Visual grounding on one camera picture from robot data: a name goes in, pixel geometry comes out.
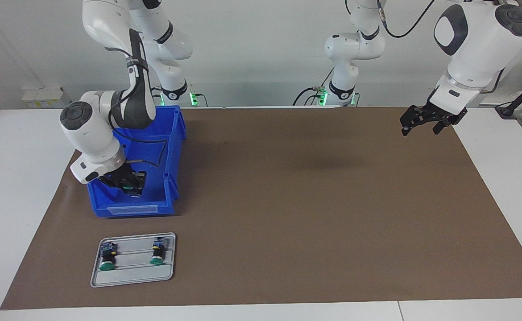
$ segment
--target green light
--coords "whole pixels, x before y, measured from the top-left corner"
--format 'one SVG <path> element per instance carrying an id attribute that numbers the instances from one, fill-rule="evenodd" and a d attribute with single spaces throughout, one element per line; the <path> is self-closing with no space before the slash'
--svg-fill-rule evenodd
<path id="1" fill-rule="evenodd" d="M 199 106 L 199 99 L 196 97 L 196 95 L 192 92 L 190 92 L 190 101 L 192 106 Z"/>
<path id="2" fill-rule="evenodd" d="M 322 95 L 321 98 L 319 99 L 320 106 L 326 106 L 327 98 L 328 98 L 328 93 L 325 91 L 324 95 Z"/>

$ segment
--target blue plastic crate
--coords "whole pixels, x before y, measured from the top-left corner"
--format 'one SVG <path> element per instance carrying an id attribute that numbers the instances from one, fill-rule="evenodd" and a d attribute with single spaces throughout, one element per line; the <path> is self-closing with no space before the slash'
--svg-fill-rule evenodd
<path id="1" fill-rule="evenodd" d="M 135 171 L 147 172 L 141 197 L 131 197 L 120 189 L 112 189 L 98 179 L 88 183 L 92 210 L 98 217 L 142 217 L 174 213 L 173 202 L 178 194 L 178 164 L 182 140 L 186 138 L 186 124 L 179 106 L 156 107 L 156 119 L 143 130 L 120 129 L 137 140 L 168 140 L 159 167 L 147 163 L 133 163 Z M 144 159 L 158 163 L 164 143 L 131 142 L 114 136 L 126 146 L 127 159 Z"/>

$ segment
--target gray tray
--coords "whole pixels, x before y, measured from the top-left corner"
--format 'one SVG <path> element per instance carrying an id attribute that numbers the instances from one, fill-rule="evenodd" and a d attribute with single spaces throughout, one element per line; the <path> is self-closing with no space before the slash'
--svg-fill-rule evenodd
<path id="1" fill-rule="evenodd" d="M 167 239 L 164 264 L 156 266 L 150 264 L 152 245 L 155 237 Z M 101 271 L 100 246 L 105 242 L 116 244 L 116 268 L 112 271 Z M 176 235 L 174 233 L 160 233 L 137 236 L 122 236 L 101 240 L 96 249 L 96 260 L 92 269 L 90 285 L 92 287 L 120 286 L 124 284 L 145 283 L 169 280 L 174 273 L 174 252 Z"/>

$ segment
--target white wall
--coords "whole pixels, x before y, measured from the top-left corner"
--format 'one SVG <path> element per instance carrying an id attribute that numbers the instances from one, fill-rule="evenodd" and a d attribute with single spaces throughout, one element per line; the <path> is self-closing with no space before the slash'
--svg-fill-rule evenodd
<path id="1" fill-rule="evenodd" d="M 407 30 L 428 2 L 388 2 L 391 30 Z M 450 4 L 436 1 L 410 36 L 388 38 L 383 57 L 359 62 L 361 106 L 425 102 L 449 62 L 432 31 Z M 163 5 L 194 42 L 194 55 L 182 66 L 213 106 L 291 104 L 300 90 L 320 85 L 332 67 L 324 54 L 326 38 L 354 31 L 342 0 L 164 0 Z M 81 0 L 0 0 L 0 108 L 24 107 L 22 86 L 63 86 L 78 99 L 88 90 L 127 85 L 124 57 L 84 32 L 81 7 Z M 522 60 L 487 101 L 502 102 L 516 90 L 522 90 Z"/>

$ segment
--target black stand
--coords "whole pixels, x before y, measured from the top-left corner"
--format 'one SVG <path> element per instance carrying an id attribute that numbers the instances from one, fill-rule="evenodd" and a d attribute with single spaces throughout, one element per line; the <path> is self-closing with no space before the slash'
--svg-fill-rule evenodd
<path id="1" fill-rule="evenodd" d="M 513 112 L 521 104 L 522 104 L 522 94 L 520 94 L 517 97 L 517 99 L 514 100 L 509 106 L 495 107 L 495 110 L 498 112 L 499 116 L 501 116 L 501 118 L 503 118 L 503 119 L 515 119 L 513 117 Z"/>

